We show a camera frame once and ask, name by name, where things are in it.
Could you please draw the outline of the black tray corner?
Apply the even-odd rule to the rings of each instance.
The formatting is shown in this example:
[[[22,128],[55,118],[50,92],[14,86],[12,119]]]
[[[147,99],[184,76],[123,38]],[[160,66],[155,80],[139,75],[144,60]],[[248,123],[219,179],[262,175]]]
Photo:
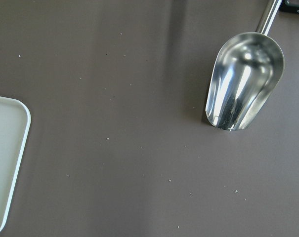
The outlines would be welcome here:
[[[283,0],[280,11],[299,14],[299,0]]]

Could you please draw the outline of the metal scoop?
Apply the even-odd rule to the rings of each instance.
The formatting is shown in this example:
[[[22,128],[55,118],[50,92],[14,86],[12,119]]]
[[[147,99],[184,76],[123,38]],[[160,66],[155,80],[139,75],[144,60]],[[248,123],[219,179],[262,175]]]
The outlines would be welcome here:
[[[280,5],[270,0],[256,30],[235,35],[218,52],[205,107],[212,126],[248,128],[282,77],[284,54],[268,35]]]

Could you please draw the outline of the cream rabbit serving tray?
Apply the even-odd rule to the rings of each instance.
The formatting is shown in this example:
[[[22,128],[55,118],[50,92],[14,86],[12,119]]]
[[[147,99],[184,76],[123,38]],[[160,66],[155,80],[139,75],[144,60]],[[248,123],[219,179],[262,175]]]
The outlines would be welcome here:
[[[6,224],[31,124],[29,109],[0,96],[0,232]]]

